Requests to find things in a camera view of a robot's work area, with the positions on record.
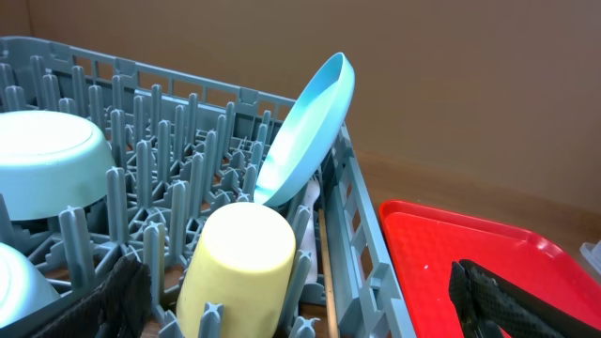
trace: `light blue plate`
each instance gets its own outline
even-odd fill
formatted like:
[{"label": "light blue plate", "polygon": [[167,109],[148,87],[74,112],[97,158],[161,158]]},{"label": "light blue plate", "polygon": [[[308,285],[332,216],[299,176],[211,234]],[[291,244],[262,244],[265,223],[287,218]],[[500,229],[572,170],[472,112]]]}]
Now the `light blue plate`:
[{"label": "light blue plate", "polygon": [[273,140],[256,181],[256,203],[277,207],[302,189],[330,150],[354,88],[355,71],[344,54],[321,66]]}]

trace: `yellow cup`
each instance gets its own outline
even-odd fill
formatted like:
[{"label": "yellow cup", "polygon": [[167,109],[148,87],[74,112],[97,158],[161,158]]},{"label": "yellow cup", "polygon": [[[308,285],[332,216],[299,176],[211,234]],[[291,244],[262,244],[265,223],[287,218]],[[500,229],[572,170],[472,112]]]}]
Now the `yellow cup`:
[{"label": "yellow cup", "polygon": [[276,330],[294,259],[290,225],[256,203],[234,203],[207,219],[179,299],[184,336],[198,336],[205,302],[223,304],[222,338],[265,338]]}]

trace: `cardboard surface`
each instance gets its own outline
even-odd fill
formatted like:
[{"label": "cardboard surface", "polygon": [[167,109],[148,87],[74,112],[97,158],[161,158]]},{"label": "cardboard surface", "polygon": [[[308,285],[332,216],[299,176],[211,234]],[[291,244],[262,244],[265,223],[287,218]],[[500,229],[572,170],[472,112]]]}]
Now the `cardboard surface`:
[{"label": "cardboard surface", "polygon": [[344,51],[355,148],[601,211],[601,3],[28,1],[33,34],[296,97]]}]

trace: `red tray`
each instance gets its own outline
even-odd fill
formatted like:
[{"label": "red tray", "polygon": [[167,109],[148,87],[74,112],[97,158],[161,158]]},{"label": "red tray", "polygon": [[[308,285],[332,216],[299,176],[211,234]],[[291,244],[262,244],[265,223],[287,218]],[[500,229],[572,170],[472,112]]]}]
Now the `red tray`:
[{"label": "red tray", "polygon": [[451,262],[463,258],[601,330],[601,287],[548,239],[403,201],[384,202],[379,217],[419,337],[463,337],[448,293]]}]

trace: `brown background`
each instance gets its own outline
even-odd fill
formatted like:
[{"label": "brown background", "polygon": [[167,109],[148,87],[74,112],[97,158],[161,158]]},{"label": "brown background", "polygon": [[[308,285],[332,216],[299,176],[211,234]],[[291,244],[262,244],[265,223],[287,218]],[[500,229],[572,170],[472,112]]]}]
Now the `brown background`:
[{"label": "brown background", "polygon": [[601,211],[600,14],[596,0],[0,0],[0,33],[292,98],[343,51],[360,152]]}]

